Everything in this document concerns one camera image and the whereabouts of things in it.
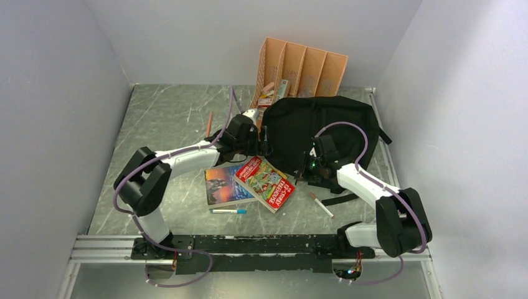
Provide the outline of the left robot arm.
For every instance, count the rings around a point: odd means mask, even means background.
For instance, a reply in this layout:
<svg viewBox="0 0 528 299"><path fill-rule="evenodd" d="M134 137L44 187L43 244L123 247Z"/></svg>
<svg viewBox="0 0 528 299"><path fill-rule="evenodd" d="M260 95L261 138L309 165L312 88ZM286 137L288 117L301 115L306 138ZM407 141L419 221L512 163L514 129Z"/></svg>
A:
<svg viewBox="0 0 528 299"><path fill-rule="evenodd" d="M169 151L138 149L114 183L113 200L122 200L141 234L147 250L157 259L172 251L173 234L166 225L160 205L170 180L193 170L209 169L241 154L259 153L256 109L235 115L225 128L192 146Z"/></svg>

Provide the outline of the black student backpack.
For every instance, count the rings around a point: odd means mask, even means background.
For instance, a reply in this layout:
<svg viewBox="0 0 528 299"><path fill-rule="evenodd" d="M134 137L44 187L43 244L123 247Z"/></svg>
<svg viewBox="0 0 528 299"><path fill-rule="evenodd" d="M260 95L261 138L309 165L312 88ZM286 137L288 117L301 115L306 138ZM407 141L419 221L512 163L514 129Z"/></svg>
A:
<svg viewBox="0 0 528 299"><path fill-rule="evenodd" d="M312 137L331 135L340 159L358 159L363 168L369 166L379 141L392 142L372 105L343 96L282 98L265 110L262 125L273 147L266 160L292 176L304 162Z"/></svg>

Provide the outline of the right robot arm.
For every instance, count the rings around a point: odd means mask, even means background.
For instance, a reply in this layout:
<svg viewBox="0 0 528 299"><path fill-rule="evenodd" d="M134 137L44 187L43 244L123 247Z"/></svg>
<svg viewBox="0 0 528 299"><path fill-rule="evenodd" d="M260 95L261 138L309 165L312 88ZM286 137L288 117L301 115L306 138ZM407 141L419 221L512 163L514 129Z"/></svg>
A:
<svg viewBox="0 0 528 299"><path fill-rule="evenodd" d="M420 196L412 188L398 189L368 173L358 161L341 158L329 135L314 137L296 172L298 181L331 183L346 189L375 210L375 222L353 222L338 230L336 250L350 258L360 247L382 249L390 257L419 254L431 241Z"/></svg>

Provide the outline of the red treehouse book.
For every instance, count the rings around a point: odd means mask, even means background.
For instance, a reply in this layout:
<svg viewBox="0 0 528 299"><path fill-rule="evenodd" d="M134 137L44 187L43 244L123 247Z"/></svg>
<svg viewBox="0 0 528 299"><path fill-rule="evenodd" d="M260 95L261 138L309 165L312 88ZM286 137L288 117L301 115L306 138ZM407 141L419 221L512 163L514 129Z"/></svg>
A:
<svg viewBox="0 0 528 299"><path fill-rule="evenodd" d="M234 179L272 213L276 213L295 191L287 175L258 156L244 164Z"/></svg>

